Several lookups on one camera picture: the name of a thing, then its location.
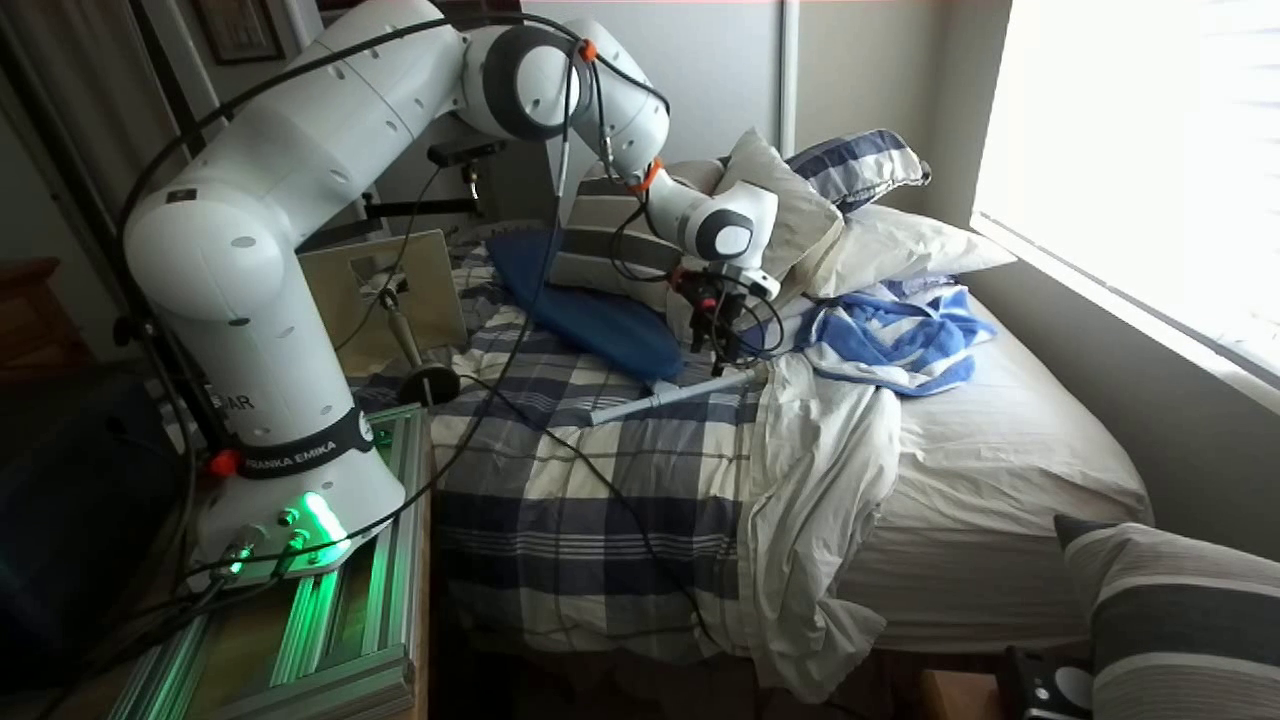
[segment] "wooden dresser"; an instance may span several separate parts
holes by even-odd
[[[49,288],[56,258],[0,260],[0,382],[56,375],[93,355]]]

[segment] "window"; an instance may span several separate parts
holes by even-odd
[[[1014,0],[980,220],[1280,374],[1280,1]]]

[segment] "blue pillow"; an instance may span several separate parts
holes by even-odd
[[[928,163],[887,129],[819,142],[787,167],[846,215],[900,184],[928,184],[932,177]]]
[[[554,243],[550,249],[554,258],[562,240],[562,233],[549,238],[544,229],[529,229],[486,241],[494,269],[525,311],[544,282],[541,265],[548,241]],[[662,315],[630,297],[545,286],[534,320],[641,382],[675,379],[685,364],[680,343]]]

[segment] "speaker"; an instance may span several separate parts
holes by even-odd
[[[64,682],[174,507],[182,459],[141,379],[0,386],[0,691]]]
[[[1010,646],[996,680],[1007,720],[1093,717],[1093,671],[1088,662]]]

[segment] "red button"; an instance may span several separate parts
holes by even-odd
[[[209,473],[219,478],[229,478],[239,468],[239,452],[228,447],[209,460]]]

